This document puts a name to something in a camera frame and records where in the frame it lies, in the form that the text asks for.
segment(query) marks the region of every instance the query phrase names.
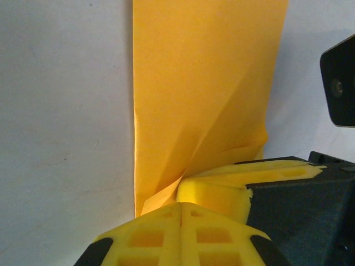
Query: black plastic part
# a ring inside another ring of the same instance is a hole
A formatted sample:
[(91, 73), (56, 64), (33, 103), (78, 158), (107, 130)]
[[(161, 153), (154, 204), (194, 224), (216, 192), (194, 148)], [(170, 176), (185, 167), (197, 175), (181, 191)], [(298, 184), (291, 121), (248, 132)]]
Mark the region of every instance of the black plastic part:
[[(320, 155), (311, 153), (310, 163)], [(247, 224), (267, 233), (293, 266), (355, 265), (355, 173), (344, 171), (354, 164), (322, 160), (327, 168), (315, 178), (247, 185)]]
[(271, 240), (258, 235), (251, 236), (250, 240), (265, 266), (292, 266)]
[(74, 266), (100, 266), (112, 244), (112, 238), (103, 238), (90, 244)]
[(329, 114), (337, 126), (355, 126), (355, 35), (321, 56)]

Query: white wall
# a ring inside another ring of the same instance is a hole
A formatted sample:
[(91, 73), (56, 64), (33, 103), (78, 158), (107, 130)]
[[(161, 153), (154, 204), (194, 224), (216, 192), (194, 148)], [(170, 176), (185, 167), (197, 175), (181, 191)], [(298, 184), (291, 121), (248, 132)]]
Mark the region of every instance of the white wall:
[[(0, 265), (73, 265), (133, 218), (129, 2), (0, 0)], [(332, 125), (318, 63), (355, 33), (354, 10), (290, 0), (267, 157), (355, 161), (355, 129)]]

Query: yellow plastic part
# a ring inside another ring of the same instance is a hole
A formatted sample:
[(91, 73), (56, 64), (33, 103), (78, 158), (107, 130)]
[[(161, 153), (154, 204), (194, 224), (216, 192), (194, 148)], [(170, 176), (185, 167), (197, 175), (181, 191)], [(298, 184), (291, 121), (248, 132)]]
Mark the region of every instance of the yellow plastic part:
[(246, 223), (252, 198), (246, 184), (313, 178), (322, 172), (321, 168), (287, 160), (227, 165), (182, 180), (176, 200)]
[(182, 176), (260, 157), (286, 8), (133, 0), (137, 216), (172, 202)]
[(265, 266), (259, 230), (192, 203), (174, 203), (100, 235), (114, 240), (102, 266)]

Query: yellow paper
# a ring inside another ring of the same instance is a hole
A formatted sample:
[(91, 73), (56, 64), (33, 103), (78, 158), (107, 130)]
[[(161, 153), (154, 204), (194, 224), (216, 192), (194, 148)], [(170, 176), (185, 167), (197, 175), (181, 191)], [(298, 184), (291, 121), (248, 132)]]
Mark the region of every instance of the yellow paper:
[(286, 7), (133, 0), (137, 216), (171, 201), (181, 177), (259, 154)]

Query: orange paper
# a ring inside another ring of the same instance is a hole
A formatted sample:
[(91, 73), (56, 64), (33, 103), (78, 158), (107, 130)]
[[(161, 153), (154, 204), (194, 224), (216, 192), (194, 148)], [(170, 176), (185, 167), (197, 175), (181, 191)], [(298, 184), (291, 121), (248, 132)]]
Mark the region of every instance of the orange paper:
[(253, 160), (286, 0), (133, 0), (136, 216), (181, 178)]

